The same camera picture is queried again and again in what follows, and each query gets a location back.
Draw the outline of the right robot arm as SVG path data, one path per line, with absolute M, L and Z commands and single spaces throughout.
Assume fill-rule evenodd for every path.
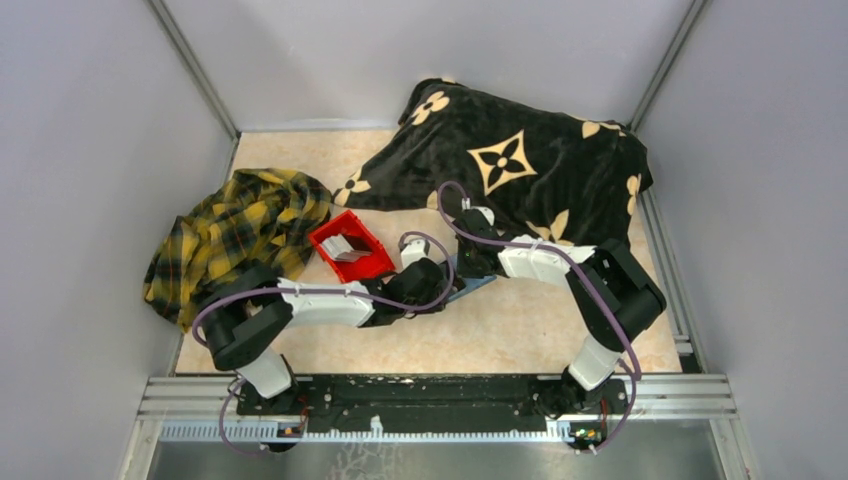
M 571 291 L 588 334 L 546 409 L 588 412 L 599 406 L 619 363 L 636 357 L 634 340 L 666 308 L 664 295 L 630 250 L 617 240 L 567 246 L 499 234 L 484 208 L 462 212 L 451 227 L 461 275 L 530 279 Z

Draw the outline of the red plastic bin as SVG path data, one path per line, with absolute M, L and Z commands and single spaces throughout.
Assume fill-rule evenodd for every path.
M 320 243 L 337 234 L 352 234 L 366 239 L 373 254 L 352 263 L 334 262 L 323 251 Z M 308 235 L 312 246 L 322 260 L 333 270 L 342 283 L 377 277 L 395 269 L 383 244 L 352 212 L 344 211 Z

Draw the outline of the blue card holder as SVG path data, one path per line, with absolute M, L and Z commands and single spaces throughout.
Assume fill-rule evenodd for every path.
M 474 277 L 463 277 L 459 274 L 457 269 L 457 255 L 451 255 L 449 260 L 446 262 L 442 262 L 440 267 L 444 272 L 448 271 L 448 267 L 452 267 L 454 271 L 453 282 L 451 283 L 450 294 L 448 295 L 446 302 L 451 303 L 456 301 L 464 296 L 471 294 L 472 292 L 481 289 L 482 287 L 494 282 L 497 277 L 495 275 L 488 275 L 485 277 L 474 278 Z

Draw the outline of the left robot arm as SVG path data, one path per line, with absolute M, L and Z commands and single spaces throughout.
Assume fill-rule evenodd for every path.
M 400 272 L 337 285 L 302 284 L 257 264 L 210 295 L 192 323 L 219 371 L 234 371 L 247 414 L 285 414 L 300 399 L 293 370 L 272 342 L 286 329 L 388 326 L 409 314 L 444 309 L 456 278 L 450 262 L 413 261 Z

